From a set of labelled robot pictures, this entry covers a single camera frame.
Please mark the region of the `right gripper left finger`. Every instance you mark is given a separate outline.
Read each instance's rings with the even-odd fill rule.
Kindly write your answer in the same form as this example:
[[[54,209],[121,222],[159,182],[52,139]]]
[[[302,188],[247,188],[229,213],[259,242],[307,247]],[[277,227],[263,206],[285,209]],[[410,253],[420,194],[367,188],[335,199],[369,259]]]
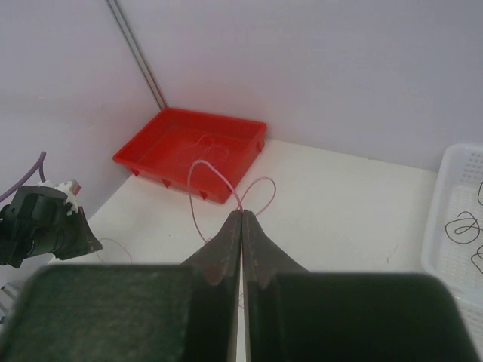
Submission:
[[[183,359],[235,361],[242,251],[242,212],[183,262],[195,273]]]

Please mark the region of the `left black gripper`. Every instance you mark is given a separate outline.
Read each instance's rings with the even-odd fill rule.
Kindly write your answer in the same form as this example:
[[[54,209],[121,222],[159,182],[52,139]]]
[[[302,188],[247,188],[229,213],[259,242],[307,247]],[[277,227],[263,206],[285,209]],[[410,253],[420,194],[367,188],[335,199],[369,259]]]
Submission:
[[[1,210],[1,264],[19,268],[34,256],[51,253],[67,260],[102,250],[83,208],[69,215],[67,199],[51,187],[20,187]]]

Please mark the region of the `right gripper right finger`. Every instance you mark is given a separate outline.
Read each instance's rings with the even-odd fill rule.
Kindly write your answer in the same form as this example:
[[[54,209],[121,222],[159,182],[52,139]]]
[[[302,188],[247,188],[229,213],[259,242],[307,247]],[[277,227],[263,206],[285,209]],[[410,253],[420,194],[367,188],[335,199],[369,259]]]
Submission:
[[[264,232],[255,214],[242,213],[241,254],[248,361],[269,361],[282,356],[276,278],[307,270]]]

